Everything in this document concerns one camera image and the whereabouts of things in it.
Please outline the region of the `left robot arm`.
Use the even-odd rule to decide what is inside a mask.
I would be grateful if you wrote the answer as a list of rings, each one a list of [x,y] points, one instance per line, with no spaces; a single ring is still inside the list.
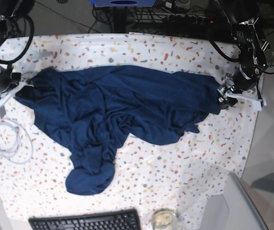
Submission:
[[[229,62],[238,63],[239,68],[217,88],[221,109],[234,106],[239,99],[248,100],[253,108],[261,111],[267,105],[260,90],[260,77],[274,65],[269,42],[266,40],[258,16],[258,7],[253,0],[219,0],[217,4],[227,18],[231,35],[240,50],[238,58],[228,57],[213,39],[214,25],[207,31],[208,41]]]

